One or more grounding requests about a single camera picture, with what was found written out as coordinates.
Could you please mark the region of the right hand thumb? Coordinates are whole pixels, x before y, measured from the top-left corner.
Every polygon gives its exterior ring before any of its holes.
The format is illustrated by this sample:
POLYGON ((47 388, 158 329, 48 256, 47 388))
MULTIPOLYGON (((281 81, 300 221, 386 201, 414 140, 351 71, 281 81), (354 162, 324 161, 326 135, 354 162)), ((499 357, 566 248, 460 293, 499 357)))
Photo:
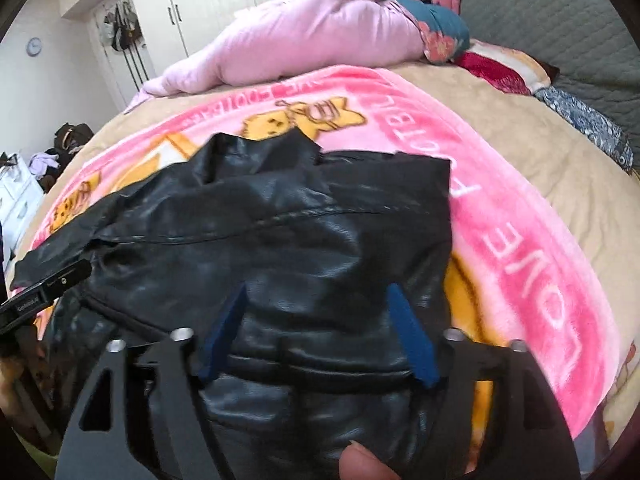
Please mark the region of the right hand thumb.
POLYGON ((399 480, 393 469, 381 462, 370 450, 350 441, 338 461, 341 480, 399 480))

